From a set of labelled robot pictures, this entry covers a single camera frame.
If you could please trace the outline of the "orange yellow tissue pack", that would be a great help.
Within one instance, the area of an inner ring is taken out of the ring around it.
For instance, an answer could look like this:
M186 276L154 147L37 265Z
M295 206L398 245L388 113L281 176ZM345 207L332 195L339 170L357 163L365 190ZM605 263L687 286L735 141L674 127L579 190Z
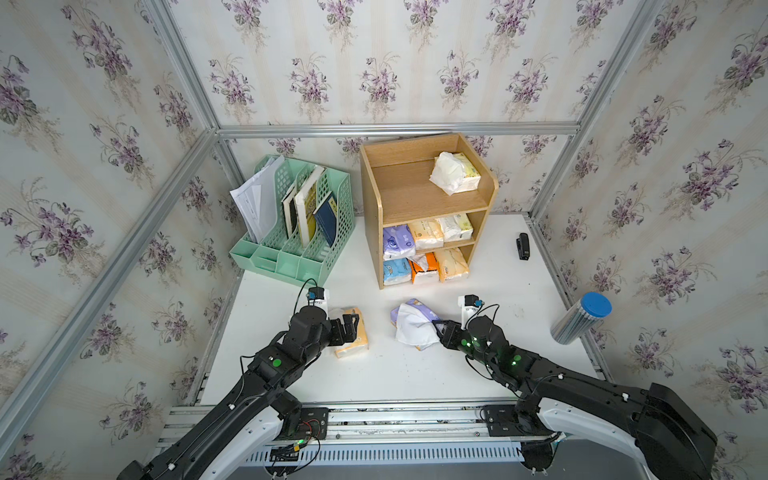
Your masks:
M363 353L369 349L369 340L365 328L364 316L358 307L334 308L330 311L331 318L343 319L345 314L356 315L358 317L357 337L351 343L345 343L335 348L334 354L337 359L344 359Z

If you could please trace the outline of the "purple white tissue pack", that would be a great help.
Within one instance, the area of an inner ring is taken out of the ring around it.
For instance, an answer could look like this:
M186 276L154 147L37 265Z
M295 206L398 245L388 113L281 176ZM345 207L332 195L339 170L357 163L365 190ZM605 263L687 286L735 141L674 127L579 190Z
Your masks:
M439 342L435 322L440 317L416 298L401 303L390 312L396 328L395 339L404 345L424 350Z

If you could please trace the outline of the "purple wet wipes pack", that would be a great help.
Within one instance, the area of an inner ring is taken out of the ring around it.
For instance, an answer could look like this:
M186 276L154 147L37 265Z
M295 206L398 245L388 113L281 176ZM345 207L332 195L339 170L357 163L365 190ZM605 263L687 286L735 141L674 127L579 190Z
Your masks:
M382 240L384 261L404 259L416 253L415 241L407 225L385 227Z

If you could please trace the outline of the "green yellow tissue pack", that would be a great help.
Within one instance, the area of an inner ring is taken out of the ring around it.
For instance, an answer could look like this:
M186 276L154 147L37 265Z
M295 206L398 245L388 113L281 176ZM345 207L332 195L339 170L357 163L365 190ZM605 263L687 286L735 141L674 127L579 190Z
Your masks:
M481 174L464 154L442 152L435 158L429 180L451 196L476 191Z

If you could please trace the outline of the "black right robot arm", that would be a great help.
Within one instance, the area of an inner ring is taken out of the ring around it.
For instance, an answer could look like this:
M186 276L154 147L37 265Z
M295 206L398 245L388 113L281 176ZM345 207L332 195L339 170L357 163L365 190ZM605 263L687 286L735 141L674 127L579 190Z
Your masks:
M672 389L658 383L628 387L584 375L515 346L487 316L435 323L441 344L480 362L508 389L511 405L481 410L492 437L527 436L524 466L548 468L555 444L575 435L623 453L658 479L708 479L717 437Z

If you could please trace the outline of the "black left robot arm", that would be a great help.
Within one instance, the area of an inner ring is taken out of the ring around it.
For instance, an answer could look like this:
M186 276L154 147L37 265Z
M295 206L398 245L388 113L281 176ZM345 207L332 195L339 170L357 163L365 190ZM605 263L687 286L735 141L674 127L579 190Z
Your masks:
M147 464L128 464L120 479L223 479L245 457L275 439L284 424L292 429L302 404L288 392L328 347L358 338L360 317L332 319L316 305L305 305L288 328L252 355L232 389L181 439Z

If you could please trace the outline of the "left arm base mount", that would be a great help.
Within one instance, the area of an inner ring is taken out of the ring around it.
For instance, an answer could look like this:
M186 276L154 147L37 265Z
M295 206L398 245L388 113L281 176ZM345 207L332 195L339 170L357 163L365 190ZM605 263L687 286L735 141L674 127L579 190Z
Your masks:
M292 412L275 438L275 441L325 440L328 432L330 410L325 407L302 407Z

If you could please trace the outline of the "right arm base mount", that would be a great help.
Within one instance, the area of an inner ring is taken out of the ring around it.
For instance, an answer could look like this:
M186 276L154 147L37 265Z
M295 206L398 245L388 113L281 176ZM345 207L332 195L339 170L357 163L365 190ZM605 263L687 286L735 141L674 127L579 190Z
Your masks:
M558 439L562 435L546 427L536 414L519 412L515 403L484 405L479 416L490 437Z

